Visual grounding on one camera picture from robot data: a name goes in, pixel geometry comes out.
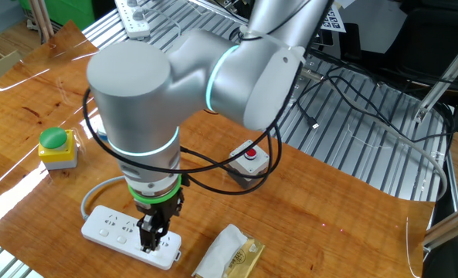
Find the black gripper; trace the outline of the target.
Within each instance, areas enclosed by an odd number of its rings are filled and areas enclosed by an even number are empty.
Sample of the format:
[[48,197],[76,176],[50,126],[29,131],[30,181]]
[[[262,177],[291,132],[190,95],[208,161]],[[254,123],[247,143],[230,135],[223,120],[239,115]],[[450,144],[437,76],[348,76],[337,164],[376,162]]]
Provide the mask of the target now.
[[144,214],[137,222],[141,251],[149,253],[159,248],[161,239],[168,233],[171,217],[180,215],[184,200],[182,188],[156,199],[134,194],[137,210]]

